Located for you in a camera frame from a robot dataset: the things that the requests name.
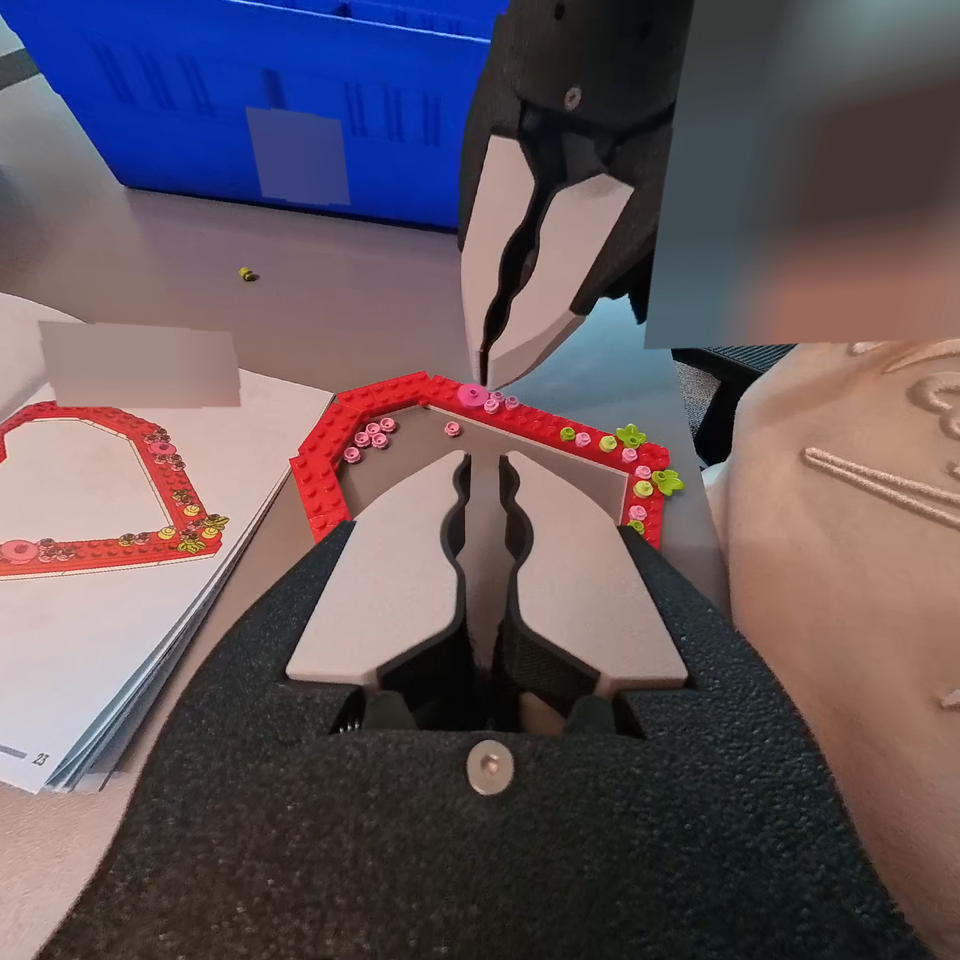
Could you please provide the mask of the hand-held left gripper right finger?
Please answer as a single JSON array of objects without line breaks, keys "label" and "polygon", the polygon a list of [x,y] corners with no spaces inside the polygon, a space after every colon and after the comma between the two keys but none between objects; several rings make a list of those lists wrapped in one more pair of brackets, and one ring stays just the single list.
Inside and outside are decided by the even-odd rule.
[{"label": "hand-held left gripper right finger", "polygon": [[536,694],[678,689],[689,677],[618,524],[518,451],[500,458],[514,560],[502,662]]}]

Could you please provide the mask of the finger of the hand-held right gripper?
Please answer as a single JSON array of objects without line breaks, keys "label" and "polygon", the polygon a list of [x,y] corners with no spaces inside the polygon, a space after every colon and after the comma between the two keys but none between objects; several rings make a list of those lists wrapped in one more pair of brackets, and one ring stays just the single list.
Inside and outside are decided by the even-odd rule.
[{"label": "finger of the hand-held right gripper", "polygon": [[527,246],[524,223],[536,181],[521,143],[492,135],[466,228],[461,259],[462,311],[473,378],[488,381],[488,353],[519,286]]},{"label": "finger of the hand-held right gripper", "polygon": [[574,301],[634,188],[596,174],[558,191],[538,234],[534,268],[487,352],[487,385],[505,387],[538,366],[585,316]]}]

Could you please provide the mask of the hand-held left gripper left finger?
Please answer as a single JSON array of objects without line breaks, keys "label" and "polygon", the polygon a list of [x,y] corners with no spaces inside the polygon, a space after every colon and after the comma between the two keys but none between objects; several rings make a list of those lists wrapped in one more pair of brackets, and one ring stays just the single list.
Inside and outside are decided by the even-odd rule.
[{"label": "hand-held left gripper left finger", "polygon": [[470,455],[453,450],[348,523],[287,677],[357,687],[433,687],[468,677],[458,554],[469,498]]}]

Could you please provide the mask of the red brick heart frame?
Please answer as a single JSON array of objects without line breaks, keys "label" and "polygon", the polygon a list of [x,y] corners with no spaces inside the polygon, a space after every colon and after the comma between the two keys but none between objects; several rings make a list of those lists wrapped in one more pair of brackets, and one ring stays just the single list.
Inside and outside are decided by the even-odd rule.
[{"label": "red brick heart frame", "polygon": [[[354,435],[364,431],[367,424],[379,423],[384,417],[396,419],[399,414],[424,409],[443,414],[443,425],[454,421],[462,426],[462,434],[457,438],[450,438],[444,429],[441,430],[448,446],[455,440],[467,438],[468,427],[484,428],[502,439],[519,441],[536,450],[550,451],[574,463],[589,464],[612,474],[620,482],[614,520],[627,526],[630,507],[642,505],[648,511],[642,538],[654,548],[661,546],[664,510],[669,497],[663,497],[655,486],[650,498],[635,497],[632,488],[640,479],[633,474],[640,464],[648,466],[652,472],[667,469],[676,472],[668,449],[647,438],[647,442],[637,448],[637,461],[623,463],[620,455],[622,443],[618,450],[606,454],[597,446],[602,436],[616,435],[616,431],[606,433],[521,401],[513,411],[506,410],[502,401],[494,415],[486,414],[483,407],[466,409],[457,401],[457,390],[462,384],[421,370],[335,395],[291,460],[295,485],[315,542],[322,541],[339,523],[353,519],[340,485],[339,469],[344,463],[344,450],[354,445]],[[565,426],[591,434],[593,442],[581,448],[575,441],[562,441],[559,432]]]}]

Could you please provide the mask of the instruction booklet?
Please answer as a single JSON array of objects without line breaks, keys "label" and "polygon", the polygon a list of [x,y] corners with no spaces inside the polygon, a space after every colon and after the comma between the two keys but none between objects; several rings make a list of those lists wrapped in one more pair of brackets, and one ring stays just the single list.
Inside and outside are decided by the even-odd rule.
[{"label": "instruction booklet", "polygon": [[67,790],[192,636],[331,392],[239,372],[240,405],[62,406],[2,294],[1,776]]}]

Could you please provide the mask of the grey desk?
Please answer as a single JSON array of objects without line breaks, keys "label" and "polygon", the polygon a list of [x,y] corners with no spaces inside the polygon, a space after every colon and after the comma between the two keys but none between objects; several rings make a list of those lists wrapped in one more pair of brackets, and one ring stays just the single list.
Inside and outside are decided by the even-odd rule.
[{"label": "grey desk", "polygon": [[[330,391],[420,370],[470,377],[452,235],[128,190],[42,76],[7,87],[1,114],[2,294],[85,322],[226,330],[245,369]],[[674,361],[643,347],[627,301],[600,302],[515,391],[588,426],[634,423],[671,450],[686,490],[669,503],[663,551],[727,609]],[[102,791],[2,787],[2,958],[33,958],[56,929],[192,676],[312,545],[287,481]]]}]

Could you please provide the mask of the black mesh office chair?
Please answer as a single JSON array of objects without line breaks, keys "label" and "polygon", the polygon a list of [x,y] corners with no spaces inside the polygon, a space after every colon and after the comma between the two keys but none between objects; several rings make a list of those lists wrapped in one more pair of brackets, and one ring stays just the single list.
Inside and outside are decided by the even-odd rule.
[{"label": "black mesh office chair", "polygon": [[794,348],[794,344],[756,344],[671,350],[675,361],[719,383],[693,434],[694,449],[707,466],[722,463],[729,457],[736,411],[743,394]]}]

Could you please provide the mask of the person's light clothing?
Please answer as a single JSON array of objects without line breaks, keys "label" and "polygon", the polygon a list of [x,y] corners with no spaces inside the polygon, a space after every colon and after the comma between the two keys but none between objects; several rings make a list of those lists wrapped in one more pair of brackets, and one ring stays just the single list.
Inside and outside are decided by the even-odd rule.
[{"label": "person's light clothing", "polygon": [[882,881],[959,941],[958,339],[796,346],[708,497],[731,616],[819,742]]}]

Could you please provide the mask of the blue plastic bin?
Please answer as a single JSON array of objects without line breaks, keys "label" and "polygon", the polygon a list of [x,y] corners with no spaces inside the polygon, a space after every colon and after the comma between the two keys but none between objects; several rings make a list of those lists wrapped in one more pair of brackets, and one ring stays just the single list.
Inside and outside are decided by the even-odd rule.
[{"label": "blue plastic bin", "polygon": [[507,2],[2,2],[124,186],[452,230]]}]

